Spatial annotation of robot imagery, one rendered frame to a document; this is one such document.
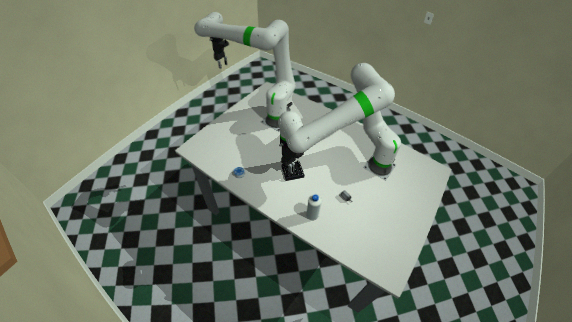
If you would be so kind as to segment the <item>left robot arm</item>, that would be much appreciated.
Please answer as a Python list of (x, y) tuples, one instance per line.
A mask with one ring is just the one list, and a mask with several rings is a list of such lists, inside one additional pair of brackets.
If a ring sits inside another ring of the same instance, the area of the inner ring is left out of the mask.
[(375, 145), (369, 168), (377, 175), (388, 175), (401, 140), (383, 121), (380, 110), (393, 102), (394, 89), (367, 63), (353, 67), (351, 80), (357, 93), (305, 126), (297, 113), (282, 113), (278, 119), (280, 137), (292, 152), (304, 153), (332, 133), (363, 119), (364, 131)]

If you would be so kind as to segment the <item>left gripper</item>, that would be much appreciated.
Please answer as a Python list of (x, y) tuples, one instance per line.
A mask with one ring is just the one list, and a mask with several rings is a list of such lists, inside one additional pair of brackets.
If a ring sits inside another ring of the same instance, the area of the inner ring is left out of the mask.
[(285, 166), (288, 166), (288, 165), (289, 165), (288, 171), (289, 171), (290, 173), (292, 173), (292, 171), (294, 171), (294, 165), (295, 165), (294, 161), (296, 160), (296, 158), (298, 159), (298, 158), (300, 158), (301, 156), (303, 156), (304, 153), (294, 153), (294, 152), (292, 152), (292, 151), (289, 149), (289, 147), (288, 147), (288, 145), (287, 145), (287, 142), (284, 141), (284, 140), (282, 140), (281, 137), (280, 137), (280, 145), (279, 145), (279, 146), (282, 146), (282, 158), (281, 158), (281, 162), (282, 162)]

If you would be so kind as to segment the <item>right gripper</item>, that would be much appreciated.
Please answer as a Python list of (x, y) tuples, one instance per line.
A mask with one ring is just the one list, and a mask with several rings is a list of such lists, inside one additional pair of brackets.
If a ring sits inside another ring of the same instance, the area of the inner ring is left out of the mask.
[[(229, 45), (229, 42), (221, 39), (221, 38), (214, 38), (210, 37), (209, 39), (212, 41), (213, 51), (214, 51), (214, 59), (218, 61), (219, 68), (222, 69), (221, 60), (224, 57), (225, 65), (227, 64), (227, 57), (225, 56), (224, 47)], [(215, 43), (214, 43), (215, 42)]]

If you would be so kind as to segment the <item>grey bottle with blue cap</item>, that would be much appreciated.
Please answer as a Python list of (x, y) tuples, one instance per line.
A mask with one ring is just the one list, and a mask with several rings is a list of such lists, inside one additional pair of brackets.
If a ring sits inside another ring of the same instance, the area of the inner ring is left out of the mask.
[(316, 194), (309, 197), (306, 212), (306, 216), (309, 220), (316, 220), (318, 218), (321, 202), (321, 198)]

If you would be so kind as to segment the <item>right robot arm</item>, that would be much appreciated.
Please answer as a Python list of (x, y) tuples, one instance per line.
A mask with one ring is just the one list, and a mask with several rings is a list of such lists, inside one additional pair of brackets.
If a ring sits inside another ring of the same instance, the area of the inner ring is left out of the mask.
[(277, 83), (266, 93), (269, 115), (266, 123), (270, 127), (279, 128), (279, 116), (286, 111), (291, 111), (289, 107), (293, 103), (287, 104), (287, 101), (295, 89), (295, 81), (290, 63), (288, 25), (282, 20), (274, 20), (268, 26), (259, 28), (223, 24), (222, 15), (212, 12), (197, 21), (194, 30), (201, 37), (222, 38), (262, 50), (271, 50), (276, 46), (273, 53)]

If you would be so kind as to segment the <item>black knob panel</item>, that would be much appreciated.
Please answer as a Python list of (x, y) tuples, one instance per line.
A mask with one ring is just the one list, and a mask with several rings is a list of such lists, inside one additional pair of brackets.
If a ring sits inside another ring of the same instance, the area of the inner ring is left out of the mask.
[[(288, 165), (288, 166), (285, 166), (284, 164), (281, 164), (281, 167), (282, 167), (282, 170), (283, 170), (283, 173), (284, 173), (284, 176), (285, 176), (286, 181), (288, 181), (288, 180), (293, 180), (293, 179), (298, 179), (298, 178), (303, 178), (303, 177), (305, 176), (305, 175), (304, 175), (304, 172), (303, 172), (303, 169), (302, 169), (302, 167), (301, 167), (300, 161), (297, 161), (297, 162), (294, 162), (294, 163), (295, 163), (295, 165), (294, 165), (294, 171), (292, 171), (292, 173), (290, 173), (290, 172), (288, 171), (289, 165)], [(293, 174), (294, 174), (294, 175), (293, 175)]]

